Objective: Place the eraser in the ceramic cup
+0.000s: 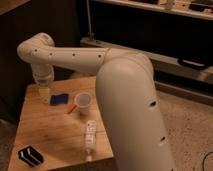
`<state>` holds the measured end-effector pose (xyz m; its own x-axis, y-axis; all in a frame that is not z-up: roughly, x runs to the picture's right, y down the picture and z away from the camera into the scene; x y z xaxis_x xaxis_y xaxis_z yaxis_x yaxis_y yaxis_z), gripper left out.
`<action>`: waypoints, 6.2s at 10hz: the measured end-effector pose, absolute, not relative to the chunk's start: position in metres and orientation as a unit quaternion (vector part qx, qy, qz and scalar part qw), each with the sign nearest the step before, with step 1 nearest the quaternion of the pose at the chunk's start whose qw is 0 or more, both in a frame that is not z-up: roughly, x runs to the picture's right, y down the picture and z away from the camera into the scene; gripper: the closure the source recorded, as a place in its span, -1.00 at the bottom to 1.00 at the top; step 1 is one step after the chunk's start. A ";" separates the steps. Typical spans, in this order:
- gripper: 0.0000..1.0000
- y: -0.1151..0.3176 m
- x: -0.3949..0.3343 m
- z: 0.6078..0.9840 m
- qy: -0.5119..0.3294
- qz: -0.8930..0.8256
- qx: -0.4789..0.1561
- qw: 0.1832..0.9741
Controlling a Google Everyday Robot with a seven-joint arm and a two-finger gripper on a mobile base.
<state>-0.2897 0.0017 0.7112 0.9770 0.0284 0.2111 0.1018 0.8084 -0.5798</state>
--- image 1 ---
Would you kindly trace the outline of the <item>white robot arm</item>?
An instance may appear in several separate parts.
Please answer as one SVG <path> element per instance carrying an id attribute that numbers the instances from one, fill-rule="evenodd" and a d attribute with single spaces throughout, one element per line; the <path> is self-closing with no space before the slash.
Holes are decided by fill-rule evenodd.
<path id="1" fill-rule="evenodd" d="M 57 47 L 38 33 L 17 47 L 35 82 L 47 86 L 55 66 L 96 77 L 96 99 L 119 171 L 177 171 L 159 109 L 150 59 L 123 48 Z"/>

